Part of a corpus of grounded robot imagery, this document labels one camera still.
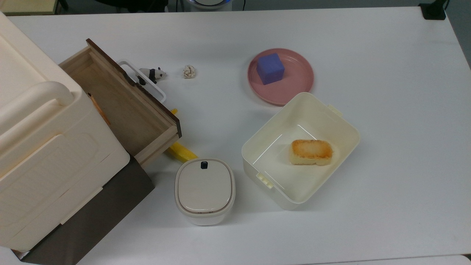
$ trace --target toasted bread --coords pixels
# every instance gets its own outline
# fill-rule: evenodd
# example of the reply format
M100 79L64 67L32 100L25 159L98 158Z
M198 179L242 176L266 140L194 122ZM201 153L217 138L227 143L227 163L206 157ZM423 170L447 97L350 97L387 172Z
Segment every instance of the toasted bread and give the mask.
M324 166L332 160L332 147L321 140L294 140L290 148L290 162L294 165Z

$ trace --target yellow toy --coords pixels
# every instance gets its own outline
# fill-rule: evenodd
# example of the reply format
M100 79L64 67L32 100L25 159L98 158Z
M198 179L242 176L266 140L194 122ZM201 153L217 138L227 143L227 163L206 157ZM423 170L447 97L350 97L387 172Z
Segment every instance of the yellow toy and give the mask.
M174 108L171 110L172 114L175 115L178 110ZM182 163L185 163L191 159L198 158L192 151L186 149L183 145L179 144L178 142L172 144L168 149L167 152L169 152L172 156L174 156L176 159L180 160Z

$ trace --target open drawer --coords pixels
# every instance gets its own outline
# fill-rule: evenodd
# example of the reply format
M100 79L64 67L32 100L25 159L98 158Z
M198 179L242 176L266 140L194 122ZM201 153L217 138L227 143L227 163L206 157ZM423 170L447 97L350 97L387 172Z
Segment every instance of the open drawer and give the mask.
M123 147L142 166L181 137L179 120L94 42L59 66L91 94Z

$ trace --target panda figurine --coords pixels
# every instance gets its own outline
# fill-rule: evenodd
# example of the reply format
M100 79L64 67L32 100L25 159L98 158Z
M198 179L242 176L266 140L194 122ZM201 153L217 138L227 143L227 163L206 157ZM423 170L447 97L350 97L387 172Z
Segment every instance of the panda figurine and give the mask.
M157 69L141 68L139 70L152 82L154 82L154 84L157 83L158 79L161 79L167 75L164 71L160 70L160 67L158 67ZM139 79L139 84L146 85L146 81L142 77L140 77L138 74L136 74L136 76Z

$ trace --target purple block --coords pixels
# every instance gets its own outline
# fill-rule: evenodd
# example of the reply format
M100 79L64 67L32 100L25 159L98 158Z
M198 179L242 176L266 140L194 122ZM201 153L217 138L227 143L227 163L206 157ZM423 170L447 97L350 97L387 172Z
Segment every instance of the purple block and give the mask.
M260 57L257 62L257 73L264 85L283 79L284 66L278 54L272 53Z

